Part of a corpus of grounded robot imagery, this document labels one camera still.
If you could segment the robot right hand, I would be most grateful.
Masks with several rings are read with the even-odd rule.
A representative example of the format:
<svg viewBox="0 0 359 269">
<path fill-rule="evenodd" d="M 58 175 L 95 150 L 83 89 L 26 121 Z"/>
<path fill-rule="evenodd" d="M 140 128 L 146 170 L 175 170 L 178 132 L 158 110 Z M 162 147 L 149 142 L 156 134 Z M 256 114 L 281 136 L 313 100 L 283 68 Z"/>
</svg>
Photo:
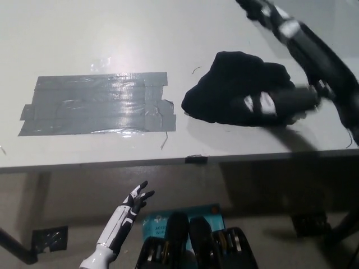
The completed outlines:
<svg viewBox="0 0 359 269">
<path fill-rule="evenodd" d="M 246 11 L 246 16 L 251 21 L 257 21 L 281 40 L 279 27 L 291 16 L 275 6 L 270 1 L 236 0 L 240 7 Z"/>
</svg>

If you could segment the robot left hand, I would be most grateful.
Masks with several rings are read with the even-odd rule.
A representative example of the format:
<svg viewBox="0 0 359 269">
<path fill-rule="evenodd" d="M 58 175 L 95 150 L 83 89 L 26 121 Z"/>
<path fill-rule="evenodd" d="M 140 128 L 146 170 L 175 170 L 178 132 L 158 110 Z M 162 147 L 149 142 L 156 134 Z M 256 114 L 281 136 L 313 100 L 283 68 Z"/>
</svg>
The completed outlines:
<svg viewBox="0 0 359 269">
<path fill-rule="evenodd" d="M 139 184 L 130 192 L 122 204 L 115 209 L 97 244 L 111 249 L 114 253 L 119 253 L 137 215 L 146 206 L 146 200 L 155 193 L 154 191 L 141 192 L 147 184 L 147 181 Z"/>
</svg>

